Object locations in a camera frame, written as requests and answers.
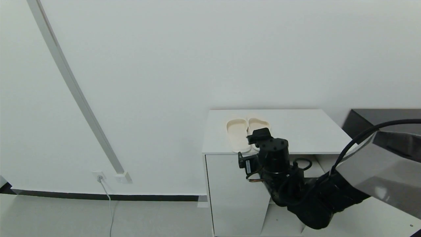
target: slipper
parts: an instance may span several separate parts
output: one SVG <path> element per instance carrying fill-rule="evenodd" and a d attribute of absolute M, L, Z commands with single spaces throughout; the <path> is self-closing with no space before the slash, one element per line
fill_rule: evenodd
<path fill-rule="evenodd" d="M 250 117 L 247 120 L 248 130 L 247 133 L 249 135 L 253 134 L 254 130 L 261 129 L 267 127 L 270 131 L 270 124 L 262 119 L 258 119 L 256 117 Z M 260 149 L 256 147 L 256 144 L 253 144 L 253 149 L 259 151 Z"/>
<path fill-rule="evenodd" d="M 238 153 L 251 150 L 251 146 L 247 141 L 247 128 L 247 120 L 243 118 L 236 118 L 226 123 L 226 133 L 233 152 Z"/>

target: white cable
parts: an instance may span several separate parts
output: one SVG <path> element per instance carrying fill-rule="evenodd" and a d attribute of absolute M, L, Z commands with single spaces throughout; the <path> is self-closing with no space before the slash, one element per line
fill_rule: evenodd
<path fill-rule="evenodd" d="M 98 176 L 98 182 L 101 184 L 102 188 L 105 191 L 105 194 L 107 195 L 108 199 L 109 199 L 109 213 L 111 214 L 111 226 L 109 227 L 109 237 L 111 237 L 111 230 L 112 230 L 112 224 L 114 223 L 114 214 L 111 211 L 111 197 L 109 197 L 107 190 L 104 187 L 104 184 L 102 183 L 102 176 Z"/>

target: wall socket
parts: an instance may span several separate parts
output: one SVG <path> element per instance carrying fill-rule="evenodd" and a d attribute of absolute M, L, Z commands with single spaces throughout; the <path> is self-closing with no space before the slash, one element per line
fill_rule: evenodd
<path fill-rule="evenodd" d="M 116 174 L 114 177 L 119 183 L 132 183 L 130 175 L 127 171 L 125 171 L 123 174 Z"/>
<path fill-rule="evenodd" d="M 104 173 L 100 170 L 93 170 L 91 173 L 95 177 L 95 180 L 98 178 L 98 175 L 102 176 L 102 179 L 106 179 Z"/>

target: gray floor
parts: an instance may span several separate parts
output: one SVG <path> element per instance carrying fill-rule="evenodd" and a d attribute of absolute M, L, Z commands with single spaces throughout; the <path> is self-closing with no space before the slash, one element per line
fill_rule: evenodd
<path fill-rule="evenodd" d="M 197 202 L 113 201 L 112 236 L 210 237 L 207 208 Z M 1 237 L 107 237 L 108 201 L 0 194 Z"/>

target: cabinet door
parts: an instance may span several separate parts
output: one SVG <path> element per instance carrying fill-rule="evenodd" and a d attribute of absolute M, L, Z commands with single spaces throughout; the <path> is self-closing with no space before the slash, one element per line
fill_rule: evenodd
<path fill-rule="evenodd" d="M 329 226 L 305 227 L 305 237 L 409 237 L 421 228 L 421 220 L 373 197 L 336 213 Z"/>
<path fill-rule="evenodd" d="M 237 155 L 206 155 L 215 236 L 259 236 L 270 195 L 263 183 L 250 183 Z"/>

